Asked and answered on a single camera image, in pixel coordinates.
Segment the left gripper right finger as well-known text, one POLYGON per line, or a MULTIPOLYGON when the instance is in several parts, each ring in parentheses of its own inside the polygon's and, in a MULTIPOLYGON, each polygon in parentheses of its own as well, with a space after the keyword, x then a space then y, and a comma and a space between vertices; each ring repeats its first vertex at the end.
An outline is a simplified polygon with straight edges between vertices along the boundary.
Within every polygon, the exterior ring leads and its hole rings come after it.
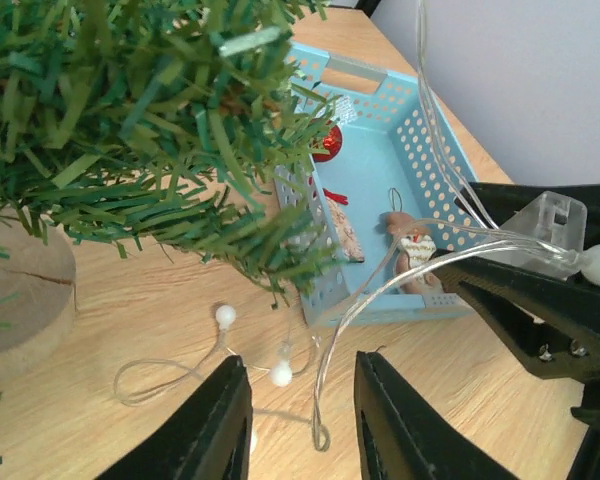
POLYGON ((354 405, 364 479, 513 479, 451 427, 377 352, 356 353, 354 405))

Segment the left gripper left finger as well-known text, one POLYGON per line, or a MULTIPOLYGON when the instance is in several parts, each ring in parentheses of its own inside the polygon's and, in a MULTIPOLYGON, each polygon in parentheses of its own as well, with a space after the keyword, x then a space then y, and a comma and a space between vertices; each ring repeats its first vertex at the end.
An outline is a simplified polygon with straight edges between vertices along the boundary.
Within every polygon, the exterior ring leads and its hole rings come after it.
POLYGON ((162 426, 99 478, 246 479, 252 420, 246 367, 239 356, 229 356, 162 426))

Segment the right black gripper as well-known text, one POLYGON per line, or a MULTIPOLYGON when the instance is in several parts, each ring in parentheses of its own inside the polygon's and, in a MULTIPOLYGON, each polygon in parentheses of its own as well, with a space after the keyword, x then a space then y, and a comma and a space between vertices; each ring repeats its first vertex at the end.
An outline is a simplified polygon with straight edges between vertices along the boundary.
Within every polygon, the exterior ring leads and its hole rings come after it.
POLYGON ((580 274, 559 280, 481 257, 435 275, 493 330, 530 374, 583 384, 571 414, 588 429, 568 479, 600 479, 600 287, 580 274))

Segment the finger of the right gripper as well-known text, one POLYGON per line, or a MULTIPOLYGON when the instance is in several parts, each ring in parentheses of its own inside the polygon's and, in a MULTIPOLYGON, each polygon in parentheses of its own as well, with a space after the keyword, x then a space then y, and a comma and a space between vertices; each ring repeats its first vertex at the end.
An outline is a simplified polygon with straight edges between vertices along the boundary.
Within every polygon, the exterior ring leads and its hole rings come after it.
POLYGON ((500 226, 545 191, 580 201, 587 208, 584 248, 600 244, 600 184, 529 186, 470 182, 470 186, 492 219, 500 226))

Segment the small green christmas tree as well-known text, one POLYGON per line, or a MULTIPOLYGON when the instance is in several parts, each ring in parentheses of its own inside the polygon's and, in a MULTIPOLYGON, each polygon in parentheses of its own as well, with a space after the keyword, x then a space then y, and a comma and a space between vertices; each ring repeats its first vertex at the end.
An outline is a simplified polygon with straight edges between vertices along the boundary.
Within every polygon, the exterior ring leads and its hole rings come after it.
POLYGON ((0 1, 0 223, 231 265, 276 302, 337 264, 300 202, 335 104, 300 84, 293 25, 324 1, 0 1))

